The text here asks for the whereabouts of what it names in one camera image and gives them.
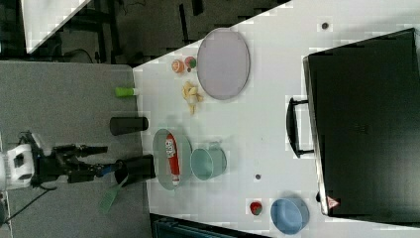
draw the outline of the black cup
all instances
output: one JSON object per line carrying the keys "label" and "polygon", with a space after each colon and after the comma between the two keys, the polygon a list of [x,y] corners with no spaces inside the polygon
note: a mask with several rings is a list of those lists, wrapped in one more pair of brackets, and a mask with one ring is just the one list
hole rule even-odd
{"label": "black cup", "polygon": [[148,128],[149,120],[146,117],[113,117],[109,122],[109,129],[114,136],[145,131]]}
{"label": "black cup", "polygon": [[117,163],[118,162],[122,162],[123,167],[117,170],[114,173],[114,176],[117,183],[121,183],[126,177],[128,177],[123,186],[156,177],[154,156],[152,155],[135,157],[124,161],[119,160]]}

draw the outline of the blue bowl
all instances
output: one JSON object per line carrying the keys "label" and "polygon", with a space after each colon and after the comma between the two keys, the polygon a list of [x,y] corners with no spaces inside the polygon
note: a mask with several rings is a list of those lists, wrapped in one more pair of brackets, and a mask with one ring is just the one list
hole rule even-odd
{"label": "blue bowl", "polygon": [[308,223],[309,210],[301,199],[282,198],[272,204],[271,220],[282,233],[294,235]]}

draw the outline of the briefcase handle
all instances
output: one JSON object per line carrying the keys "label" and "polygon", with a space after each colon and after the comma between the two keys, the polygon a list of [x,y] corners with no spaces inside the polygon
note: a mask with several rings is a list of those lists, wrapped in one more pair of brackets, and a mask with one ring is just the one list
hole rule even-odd
{"label": "briefcase handle", "polygon": [[300,158],[301,155],[314,153],[314,150],[303,151],[300,150],[299,146],[299,132],[297,131],[297,120],[296,120],[296,111],[294,109],[295,106],[300,104],[306,104],[308,100],[301,100],[296,101],[290,98],[288,107],[287,107],[287,115],[286,115],[286,129],[287,129],[287,137],[289,139],[289,143],[291,149],[293,149],[294,154],[296,154],[297,158]]}

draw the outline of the green cup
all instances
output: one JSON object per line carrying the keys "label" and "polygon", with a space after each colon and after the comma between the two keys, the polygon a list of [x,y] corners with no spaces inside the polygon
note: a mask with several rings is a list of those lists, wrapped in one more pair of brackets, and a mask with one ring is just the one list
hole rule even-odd
{"label": "green cup", "polygon": [[195,149],[191,154],[191,170],[201,180],[217,177],[226,169],[226,157],[219,143],[210,143],[208,149]]}

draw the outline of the white table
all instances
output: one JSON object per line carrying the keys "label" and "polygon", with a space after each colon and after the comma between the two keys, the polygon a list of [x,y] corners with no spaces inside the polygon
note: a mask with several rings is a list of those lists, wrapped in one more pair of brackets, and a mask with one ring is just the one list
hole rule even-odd
{"label": "white table", "polygon": [[31,54],[90,0],[21,0],[27,53]]}
{"label": "white table", "polygon": [[[416,0],[295,0],[253,17],[232,28],[244,36],[250,50],[248,84],[230,101],[205,95],[194,116],[189,115],[181,87],[187,79],[198,83],[196,74],[176,75],[170,64],[195,56],[200,42],[134,68],[136,87],[142,91],[140,115],[151,122],[149,131],[143,133],[146,153],[153,152],[155,132],[167,125],[181,128],[193,149],[221,140],[228,160],[224,175],[208,181],[191,177],[176,192],[165,190],[157,179],[148,181],[150,212],[284,237],[272,224],[269,210],[276,199],[294,194],[305,200],[310,211],[308,225],[296,237],[419,237],[419,229],[322,215],[315,200],[315,161],[310,156],[296,159],[285,131],[288,99],[306,95],[305,56],[420,26],[419,13]],[[324,22],[330,24],[326,31],[321,29]],[[300,108],[300,138],[306,144],[303,149],[309,149],[309,117],[306,106]],[[255,180],[255,174],[262,179]],[[263,205],[258,217],[248,210],[254,199]]]}

